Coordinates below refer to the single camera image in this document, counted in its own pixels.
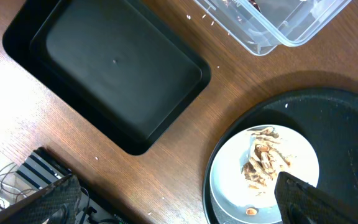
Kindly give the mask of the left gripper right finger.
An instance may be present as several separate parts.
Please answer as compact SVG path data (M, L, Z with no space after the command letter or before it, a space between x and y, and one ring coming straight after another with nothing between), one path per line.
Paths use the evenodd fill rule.
M336 200L287 172L279 173L274 195L283 223L358 224L358 208Z

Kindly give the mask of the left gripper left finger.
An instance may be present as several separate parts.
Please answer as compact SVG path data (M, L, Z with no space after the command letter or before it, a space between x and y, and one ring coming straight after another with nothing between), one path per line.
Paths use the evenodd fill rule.
M77 176L66 175L0 211L0 224L74 223L81 199Z

